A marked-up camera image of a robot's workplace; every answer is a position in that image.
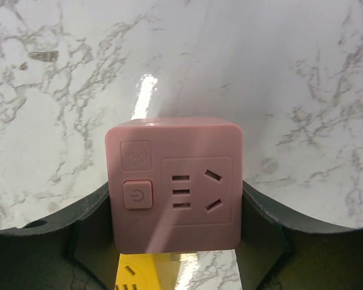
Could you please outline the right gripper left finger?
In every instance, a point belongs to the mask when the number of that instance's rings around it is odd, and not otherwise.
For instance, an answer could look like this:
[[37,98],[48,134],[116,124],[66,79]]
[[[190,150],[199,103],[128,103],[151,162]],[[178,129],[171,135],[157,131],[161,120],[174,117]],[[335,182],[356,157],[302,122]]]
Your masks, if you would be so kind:
[[108,186],[22,228],[0,230],[0,289],[114,289]]

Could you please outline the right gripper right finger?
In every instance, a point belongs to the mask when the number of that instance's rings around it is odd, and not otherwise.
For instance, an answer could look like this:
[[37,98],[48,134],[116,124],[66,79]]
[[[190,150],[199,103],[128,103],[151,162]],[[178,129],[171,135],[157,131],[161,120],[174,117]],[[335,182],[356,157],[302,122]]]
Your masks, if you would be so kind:
[[363,228],[304,215],[243,183],[243,289],[363,289]]

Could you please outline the yellow cube plug adapter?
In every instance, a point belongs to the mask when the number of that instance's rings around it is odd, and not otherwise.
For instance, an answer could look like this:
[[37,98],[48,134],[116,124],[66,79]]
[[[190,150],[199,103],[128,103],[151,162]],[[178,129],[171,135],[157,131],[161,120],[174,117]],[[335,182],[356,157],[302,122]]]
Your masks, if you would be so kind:
[[122,254],[115,288],[186,289],[197,268],[197,253]]

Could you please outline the pink cube plug adapter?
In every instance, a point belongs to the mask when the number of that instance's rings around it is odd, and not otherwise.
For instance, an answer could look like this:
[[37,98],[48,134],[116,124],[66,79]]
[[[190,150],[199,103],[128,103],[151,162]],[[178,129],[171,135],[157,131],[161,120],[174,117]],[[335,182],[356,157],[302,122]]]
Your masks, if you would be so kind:
[[128,121],[105,136],[122,254],[231,250],[241,240],[243,133],[219,118]]

